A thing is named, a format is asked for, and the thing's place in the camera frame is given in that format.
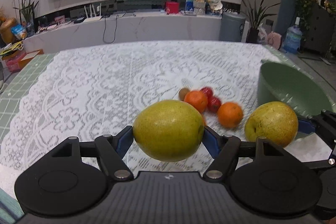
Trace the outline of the smaller yellow-green pear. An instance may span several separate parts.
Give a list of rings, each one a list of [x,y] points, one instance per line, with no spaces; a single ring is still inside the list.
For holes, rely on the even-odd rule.
[[[264,137],[280,147],[286,147],[297,135],[298,118],[287,104],[280,101],[268,102],[249,116],[244,132],[248,141]]]

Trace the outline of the orange mandarin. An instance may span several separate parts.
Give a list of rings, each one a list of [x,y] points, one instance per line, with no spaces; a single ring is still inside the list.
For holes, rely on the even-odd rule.
[[[219,123],[225,128],[236,128],[243,119],[243,110],[235,102],[222,104],[217,112]]]
[[[192,90],[185,95],[184,101],[189,103],[198,112],[205,112],[208,105],[208,97],[199,90]]]

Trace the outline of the large yellow-green pear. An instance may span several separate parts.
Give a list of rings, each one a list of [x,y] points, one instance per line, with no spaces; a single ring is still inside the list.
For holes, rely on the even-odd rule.
[[[201,145],[202,115],[186,102],[164,100],[141,111],[133,123],[133,136],[144,153],[155,160],[185,160]]]

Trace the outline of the green colander bowl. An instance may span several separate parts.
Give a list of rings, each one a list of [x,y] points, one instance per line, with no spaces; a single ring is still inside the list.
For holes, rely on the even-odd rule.
[[[259,106],[280,101],[290,106],[300,117],[315,116],[322,110],[334,111],[323,89],[308,75],[286,64],[263,60],[257,86]]]

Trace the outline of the dark cabinet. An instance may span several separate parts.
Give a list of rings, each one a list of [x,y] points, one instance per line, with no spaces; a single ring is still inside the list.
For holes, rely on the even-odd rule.
[[[315,4],[309,20],[309,29],[305,35],[303,49],[322,55],[326,54],[330,48],[334,26],[334,16]]]

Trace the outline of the red cherry tomato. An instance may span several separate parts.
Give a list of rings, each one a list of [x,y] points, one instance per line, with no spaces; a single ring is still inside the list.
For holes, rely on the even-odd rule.
[[[211,113],[217,113],[221,105],[221,100],[216,96],[212,96],[208,99],[207,108]]]
[[[208,98],[213,96],[213,90],[210,87],[203,87],[201,88],[201,92],[203,92]]]

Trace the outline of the white plastic bag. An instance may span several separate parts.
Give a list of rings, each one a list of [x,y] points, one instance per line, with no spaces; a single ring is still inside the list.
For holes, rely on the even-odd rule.
[[[257,37],[257,43],[261,45],[267,45],[268,43],[268,34],[263,27],[263,23],[261,23],[257,29],[258,32],[258,37]]]

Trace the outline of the small brown kiwi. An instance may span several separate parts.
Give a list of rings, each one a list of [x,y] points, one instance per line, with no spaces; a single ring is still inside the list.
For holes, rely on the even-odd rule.
[[[178,93],[178,96],[179,96],[179,99],[181,101],[184,101],[185,100],[185,96],[190,92],[190,89],[188,88],[182,88],[179,93]]]

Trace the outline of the grey round trash bin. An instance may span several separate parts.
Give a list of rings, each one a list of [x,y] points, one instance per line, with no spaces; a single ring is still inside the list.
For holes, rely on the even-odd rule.
[[[224,42],[241,42],[246,17],[232,12],[224,12],[220,25],[219,40]]]

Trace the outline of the pink storage box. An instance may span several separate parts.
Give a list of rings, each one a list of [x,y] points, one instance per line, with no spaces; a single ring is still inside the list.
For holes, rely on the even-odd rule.
[[[6,59],[5,65],[9,72],[14,73],[21,71],[24,68],[24,65],[22,64],[21,60],[26,56],[26,53],[24,51],[18,53],[16,56]]]

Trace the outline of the white wifi router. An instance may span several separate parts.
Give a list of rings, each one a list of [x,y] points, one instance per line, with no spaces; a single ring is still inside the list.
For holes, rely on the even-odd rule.
[[[94,4],[90,4],[87,8],[84,6],[85,19],[84,22],[95,22],[102,18],[102,5],[101,3],[96,7]]]

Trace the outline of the golden vase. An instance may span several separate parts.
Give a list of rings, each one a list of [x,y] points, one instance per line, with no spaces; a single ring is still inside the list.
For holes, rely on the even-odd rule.
[[[12,33],[11,28],[18,24],[15,18],[6,19],[0,28],[1,38],[6,44],[10,44],[16,41],[15,35]]]

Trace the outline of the white marble tv console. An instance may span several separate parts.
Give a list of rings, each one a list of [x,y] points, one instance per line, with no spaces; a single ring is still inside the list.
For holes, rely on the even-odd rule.
[[[105,43],[219,40],[222,16],[128,12],[95,22],[70,23],[26,38],[27,52],[56,53]]]

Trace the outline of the green plant in glass vase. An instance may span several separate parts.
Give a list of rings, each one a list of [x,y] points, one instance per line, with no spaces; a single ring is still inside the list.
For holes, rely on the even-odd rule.
[[[35,0],[21,0],[19,7],[14,9],[20,12],[20,16],[23,16],[25,20],[24,28],[26,29],[27,36],[33,36],[35,34],[34,18],[35,9],[37,8],[39,1]]]

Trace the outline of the red box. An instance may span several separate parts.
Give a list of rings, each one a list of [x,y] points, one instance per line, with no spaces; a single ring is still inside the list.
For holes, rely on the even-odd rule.
[[[167,14],[178,14],[179,13],[179,3],[168,1],[165,5],[165,12]]]

